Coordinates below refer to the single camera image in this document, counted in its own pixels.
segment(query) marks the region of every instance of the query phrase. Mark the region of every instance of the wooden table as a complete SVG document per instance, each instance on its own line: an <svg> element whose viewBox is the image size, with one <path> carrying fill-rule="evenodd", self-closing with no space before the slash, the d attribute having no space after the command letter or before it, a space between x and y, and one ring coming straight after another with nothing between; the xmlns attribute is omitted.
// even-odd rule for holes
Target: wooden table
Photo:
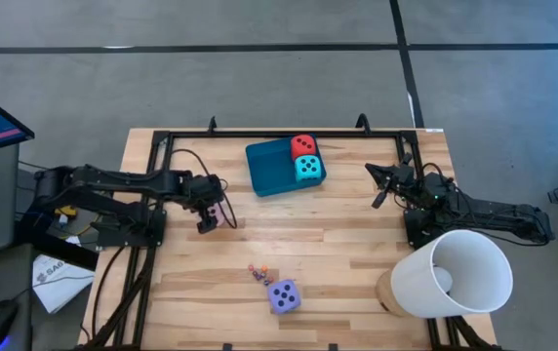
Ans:
<svg viewBox="0 0 558 351"><path fill-rule="evenodd" d="M144 173L155 130L130 130L122 171ZM418 131L422 162L454 171L441 132ZM260 138L183 138L211 173L229 182L226 191L239 228L196 231L196 216L169 204L163 246L157 251L142 349L429 349L426 322L386 313L375 297L375 283L412 249L407 244L401 209L391 197L371 208L377 188L367 162L398 162L394 142L385 138L320 138L328 176L321 186L259 198L253 192L245 146ZM201 174L196 159L176 154L172 169ZM119 194L123 201L135 195ZM101 279L115 249L100 254L95 281ZM129 256L117 258L104 283L98 328L121 298ZM267 265L275 279L294 279L301 307L282 316L271 313L263 284L247 266ZM84 326L91 324L97 290L93 285ZM136 306L128 317L132 337ZM476 331L495 343L489 315L470 316ZM447 342L440 324L442 341Z"/></svg>

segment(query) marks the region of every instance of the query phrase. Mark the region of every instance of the white cylinder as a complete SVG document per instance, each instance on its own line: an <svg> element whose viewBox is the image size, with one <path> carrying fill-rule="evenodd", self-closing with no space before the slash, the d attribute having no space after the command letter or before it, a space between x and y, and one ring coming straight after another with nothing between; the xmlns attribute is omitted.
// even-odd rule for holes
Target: white cylinder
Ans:
<svg viewBox="0 0 558 351"><path fill-rule="evenodd" d="M434 267L441 268L437 275ZM448 294L438 284L442 277L451 285L444 287L450 288ZM398 304L417 317L488 313L511 296L513 274L506 256L490 239L470 230L453 230L398 262L391 288Z"/></svg>

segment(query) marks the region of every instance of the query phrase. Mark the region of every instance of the teal box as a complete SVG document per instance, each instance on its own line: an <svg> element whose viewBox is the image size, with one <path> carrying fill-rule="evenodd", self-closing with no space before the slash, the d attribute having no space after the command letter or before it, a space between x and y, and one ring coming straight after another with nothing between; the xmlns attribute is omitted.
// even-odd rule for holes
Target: teal box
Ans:
<svg viewBox="0 0 558 351"><path fill-rule="evenodd" d="M247 146L247 161L253 190L260 197L308 188L322 184L327 177L325 164L320 155L318 140L316 157L320 160L320 178L297 181L295 162L292 161L291 137L261 142Z"/></svg>

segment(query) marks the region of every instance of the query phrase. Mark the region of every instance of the red die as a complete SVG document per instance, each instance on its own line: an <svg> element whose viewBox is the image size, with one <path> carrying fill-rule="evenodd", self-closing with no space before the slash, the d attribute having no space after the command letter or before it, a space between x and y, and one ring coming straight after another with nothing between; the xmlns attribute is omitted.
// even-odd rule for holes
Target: red die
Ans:
<svg viewBox="0 0 558 351"><path fill-rule="evenodd" d="M297 160L298 157L303 155L315 155L316 143L314 138L308 135L300 135L292 138L292 161Z"/></svg>

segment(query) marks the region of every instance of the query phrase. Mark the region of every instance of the paper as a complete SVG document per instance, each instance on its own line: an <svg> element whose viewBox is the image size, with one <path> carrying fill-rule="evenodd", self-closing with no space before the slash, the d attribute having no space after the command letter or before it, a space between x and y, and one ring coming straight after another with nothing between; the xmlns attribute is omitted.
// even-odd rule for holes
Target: paper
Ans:
<svg viewBox="0 0 558 351"><path fill-rule="evenodd" d="M76 236L66 239L67 243L80 246ZM63 277L90 277L85 279L63 279L34 288L34 292L50 314L58 312L73 297L93 283L95 273L79 268L44 254L38 255L32 264L32 287L52 282Z"/></svg>

